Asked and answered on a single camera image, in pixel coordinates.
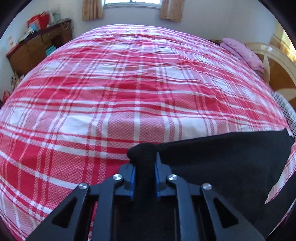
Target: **window sill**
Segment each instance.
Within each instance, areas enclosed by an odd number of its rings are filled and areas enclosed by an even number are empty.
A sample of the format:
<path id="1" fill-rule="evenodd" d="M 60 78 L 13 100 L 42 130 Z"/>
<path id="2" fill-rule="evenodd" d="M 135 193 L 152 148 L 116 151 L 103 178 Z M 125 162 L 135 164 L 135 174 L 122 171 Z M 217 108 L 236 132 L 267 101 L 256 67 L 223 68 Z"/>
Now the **window sill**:
<path id="1" fill-rule="evenodd" d="M 146 7 L 146 8 L 156 8 L 160 9 L 160 4 L 149 4 L 149 3 L 109 3 L 104 6 L 104 8 L 113 7 Z"/>

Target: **silver screw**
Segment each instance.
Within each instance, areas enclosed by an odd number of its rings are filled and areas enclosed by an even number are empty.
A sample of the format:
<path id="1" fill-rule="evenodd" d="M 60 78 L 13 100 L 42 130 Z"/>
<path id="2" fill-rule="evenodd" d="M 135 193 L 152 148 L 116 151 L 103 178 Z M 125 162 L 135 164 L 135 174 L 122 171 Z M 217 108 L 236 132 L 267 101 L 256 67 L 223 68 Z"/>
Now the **silver screw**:
<path id="1" fill-rule="evenodd" d="M 168 175 L 168 179 L 169 179 L 170 181 L 176 181 L 177 178 L 178 178 L 178 176 L 175 175 L 175 174 L 170 174 L 170 175 Z"/>
<path id="2" fill-rule="evenodd" d="M 79 189 L 86 189 L 88 187 L 88 184 L 87 183 L 80 183 L 79 185 L 78 185 L 78 188 Z"/>
<path id="3" fill-rule="evenodd" d="M 202 188 L 205 189 L 205 190 L 211 190 L 212 189 L 212 185 L 209 184 L 209 183 L 204 183 L 202 185 Z"/>
<path id="4" fill-rule="evenodd" d="M 120 174 L 115 174 L 115 175 L 113 176 L 113 179 L 116 180 L 116 181 L 119 181 L 119 180 L 122 179 L 122 175 L 120 175 Z"/>

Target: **headboard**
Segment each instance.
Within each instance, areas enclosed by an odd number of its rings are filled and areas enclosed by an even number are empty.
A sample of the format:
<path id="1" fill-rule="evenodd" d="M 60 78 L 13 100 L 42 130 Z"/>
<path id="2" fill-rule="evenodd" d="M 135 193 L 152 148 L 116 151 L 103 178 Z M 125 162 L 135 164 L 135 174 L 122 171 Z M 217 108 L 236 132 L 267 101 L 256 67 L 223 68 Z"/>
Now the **headboard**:
<path id="1" fill-rule="evenodd" d="M 246 46 L 263 61 L 265 82 L 282 94 L 296 110 L 296 65 L 272 45 L 247 43 Z"/>

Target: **wooden cabinet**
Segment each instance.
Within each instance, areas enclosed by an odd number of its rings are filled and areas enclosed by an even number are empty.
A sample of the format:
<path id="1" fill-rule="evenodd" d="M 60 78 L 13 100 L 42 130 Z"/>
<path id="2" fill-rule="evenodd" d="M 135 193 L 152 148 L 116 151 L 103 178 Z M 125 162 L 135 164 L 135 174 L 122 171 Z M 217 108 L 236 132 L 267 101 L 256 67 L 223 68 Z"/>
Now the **wooden cabinet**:
<path id="1" fill-rule="evenodd" d="M 26 75 L 46 58 L 46 49 L 56 48 L 72 40 L 71 20 L 52 26 L 29 36 L 6 54 L 12 70 L 19 77 Z"/>

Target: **bedspread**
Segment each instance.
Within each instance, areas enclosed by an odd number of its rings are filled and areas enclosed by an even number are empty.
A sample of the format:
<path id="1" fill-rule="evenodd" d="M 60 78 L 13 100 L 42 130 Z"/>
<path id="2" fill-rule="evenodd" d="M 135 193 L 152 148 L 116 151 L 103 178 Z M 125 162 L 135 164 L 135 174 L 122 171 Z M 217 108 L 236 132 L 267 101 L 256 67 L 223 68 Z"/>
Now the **bedspread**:
<path id="1" fill-rule="evenodd" d="M 0 110 L 0 217 L 24 240 L 78 183 L 115 174 L 138 143 L 289 130 L 270 93 L 204 39 L 136 25 L 87 32 L 29 72 Z M 295 150 L 266 202 L 294 173 Z"/>

